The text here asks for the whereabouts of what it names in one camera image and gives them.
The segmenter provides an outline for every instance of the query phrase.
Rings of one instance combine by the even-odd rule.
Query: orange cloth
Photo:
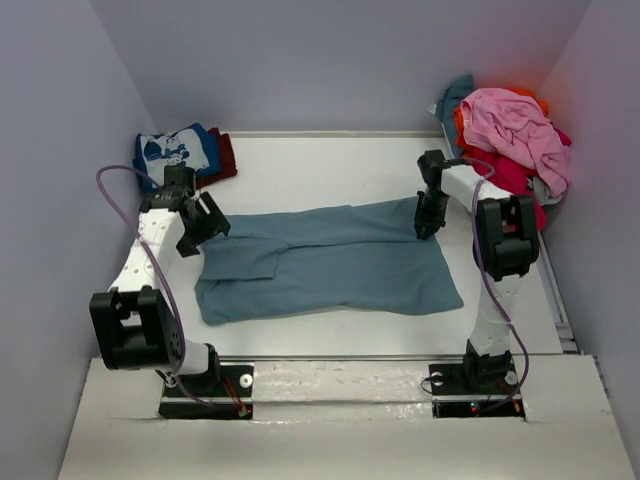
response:
[[[544,113],[545,117],[549,116],[549,104],[546,100],[538,100],[536,98],[536,94],[531,90],[526,90],[524,88],[506,88],[505,90],[509,90],[510,92],[516,93],[518,95],[522,95],[523,97],[531,97],[535,99],[536,103],[540,105],[540,109],[542,113]],[[456,107],[453,111],[453,120],[456,123],[456,130],[458,131],[458,137],[456,138],[456,145],[462,147],[465,151],[471,149],[471,145],[468,145],[467,142],[464,141],[464,121],[462,119],[462,111],[460,110],[460,105]]]

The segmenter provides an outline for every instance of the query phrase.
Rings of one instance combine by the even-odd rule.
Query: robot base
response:
[[[253,366],[222,365],[220,382],[203,382],[197,375],[180,377],[187,390],[198,398],[215,403],[215,406],[200,405],[180,391],[177,386],[168,387],[162,392],[158,414],[167,420],[251,420],[253,418]],[[244,405],[244,411],[229,396],[222,382],[229,381],[238,399]]]

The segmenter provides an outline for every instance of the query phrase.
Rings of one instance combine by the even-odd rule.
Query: cable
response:
[[[522,388],[522,385],[524,385],[524,382],[527,379],[527,375],[529,375],[529,352],[527,351],[527,347],[525,347],[524,342],[520,338],[520,335],[518,335],[516,328],[513,326],[511,317],[509,316],[507,311],[504,309],[504,307],[500,304],[500,301],[498,300],[498,298],[496,297],[496,294],[493,292],[493,289],[491,288],[491,284],[489,283],[489,276],[487,275],[487,272],[485,271],[485,268],[484,268],[484,262],[482,260],[482,251],[480,249],[480,239],[478,238],[478,226],[476,225],[476,215],[478,211],[478,199],[480,197],[480,189],[482,188],[482,184],[486,180],[491,178],[493,174],[496,173],[496,170],[495,168],[493,168],[492,165],[486,162],[483,162],[482,160],[476,160],[474,158],[465,158],[463,160],[477,162],[482,165],[485,165],[486,167],[489,167],[489,173],[482,176],[483,179],[477,183],[476,188],[473,191],[473,200],[471,201],[471,205],[472,205],[471,213],[473,217],[471,219],[471,228],[473,230],[473,246],[476,252],[476,259],[478,262],[478,269],[480,270],[480,276],[482,277],[482,283],[484,283],[484,286],[487,289],[487,293],[489,294],[491,301],[500,312],[500,315],[502,315],[502,318],[504,318],[504,321],[509,326],[511,333],[513,333],[513,338],[515,338],[516,342],[518,342],[518,345],[520,345],[520,348],[522,349],[522,355],[524,356],[524,370],[522,371],[522,376],[520,377],[520,380],[518,381],[514,389],[511,391],[511,393],[508,394],[505,399],[483,410],[483,412],[489,412],[491,410],[495,410],[496,408],[500,408],[503,405],[506,405],[507,403],[513,400],[513,397],[515,397],[518,393],[520,393],[520,389]]]
[[[167,277],[165,276],[164,272],[162,271],[162,268],[160,268],[160,264],[158,263],[158,259],[153,254],[153,251],[151,250],[151,247],[149,247],[149,245],[147,244],[146,240],[142,237],[142,235],[138,231],[138,225],[120,208],[120,206],[116,203],[116,201],[109,194],[109,192],[107,192],[107,189],[104,187],[104,184],[102,183],[102,174],[104,172],[108,172],[110,170],[126,170],[128,172],[133,172],[137,176],[142,177],[142,178],[144,178],[146,180],[149,180],[156,187],[160,188],[161,185],[158,182],[156,182],[153,178],[151,178],[149,175],[147,175],[146,173],[141,172],[140,170],[137,170],[137,169],[135,169],[133,167],[128,167],[126,165],[109,165],[109,166],[106,166],[106,167],[102,167],[100,170],[98,170],[96,172],[96,183],[98,184],[98,189],[100,190],[100,193],[102,193],[102,196],[109,203],[109,205],[111,205],[111,208],[113,208],[115,210],[115,212],[118,214],[118,216],[124,221],[124,223],[127,225],[129,230],[131,231],[131,233],[133,233],[133,235],[138,240],[138,242],[140,242],[140,245],[142,246],[143,250],[147,254],[147,257],[149,257],[149,261],[151,262],[151,265],[153,266],[153,269],[156,272],[156,275],[158,276],[158,280],[160,281],[160,284],[162,285],[162,288],[164,289],[164,293],[167,296],[167,300],[169,300],[169,305],[171,307],[171,312],[173,313],[173,316],[176,319],[176,324],[178,326],[178,338],[180,339],[180,345],[183,345],[183,347],[186,349],[187,348],[187,342],[186,342],[185,336],[184,336],[184,328],[182,326],[182,320],[180,319],[180,312],[178,311],[178,304],[177,304],[176,299],[175,299],[175,297],[173,295],[173,291],[171,290],[171,287],[169,286],[169,281],[167,280]],[[184,361],[184,355],[182,355],[182,357],[178,360],[178,362],[175,365],[171,365],[171,368],[174,371],[173,377],[174,377],[174,379],[176,381],[176,384],[178,385],[178,388],[180,388],[180,391],[182,392],[182,394],[185,397],[193,400],[194,402],[196,402],[199,405],[202,405],[202,406],[205,406],[205,407],[218,406],[218,404],[216,404],[216,403],[207,402],[205,400],[202,400],[201,398],[198,398],[196,395],[191,393],[187,389],[187,387],[182,383],[182,380],[180,379],[178,374],[175,373],[175,372],[179,372],[180,371],[180,368],[182,367],[182,362],[183,361]]]

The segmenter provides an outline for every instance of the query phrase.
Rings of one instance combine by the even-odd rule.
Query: gray wall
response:
[[[574,140],[574,181],[545,233],[579,345],[600,358],[640,474],[640,17],[594,0],[547,79],[551,117]]]
[[[129,243],[94,173],[154,126],[86,0],[0,2],[0,61],[0,476],[53,479],[95,353],[88,301]]]
[[[92,0],[154,120],[424,130],[466,71],[538,89],[590,0]]]

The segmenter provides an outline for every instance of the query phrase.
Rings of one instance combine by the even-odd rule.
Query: teal towel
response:
[[[196,284],[210,325],[334,306],[425,315],[462,307],[435,237],[415,238],[416,197],[229,216]]]

